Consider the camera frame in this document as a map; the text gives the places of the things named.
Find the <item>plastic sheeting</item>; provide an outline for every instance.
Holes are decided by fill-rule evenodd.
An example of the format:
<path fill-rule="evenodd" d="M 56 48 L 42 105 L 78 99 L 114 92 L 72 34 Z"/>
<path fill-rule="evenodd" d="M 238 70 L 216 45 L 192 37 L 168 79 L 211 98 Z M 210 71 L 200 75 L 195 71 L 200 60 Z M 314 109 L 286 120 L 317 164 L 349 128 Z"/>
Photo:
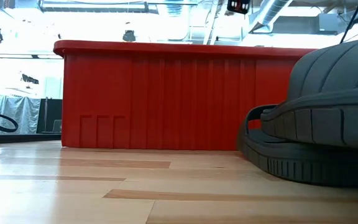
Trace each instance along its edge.
<path fill-rule="evenodd" d="M 41 99 L 28 97 L 0 96 L 0 114 L 14 119 L 19 129 L 9 134 L 35 134 L 39 117 Z M 14 128 L 9 121 L 0 118 L 0 126 Z"/>

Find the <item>red bin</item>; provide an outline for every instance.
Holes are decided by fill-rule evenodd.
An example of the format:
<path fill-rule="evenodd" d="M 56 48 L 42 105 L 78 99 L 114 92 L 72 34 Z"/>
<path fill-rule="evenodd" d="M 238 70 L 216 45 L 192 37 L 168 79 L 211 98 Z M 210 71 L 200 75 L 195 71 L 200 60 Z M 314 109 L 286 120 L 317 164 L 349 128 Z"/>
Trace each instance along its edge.
<path fill-rule="evenodd" d="M 61 40 L 62 145 L 235 150 L 240 123 L 279 103 L 310 49 Z"/>

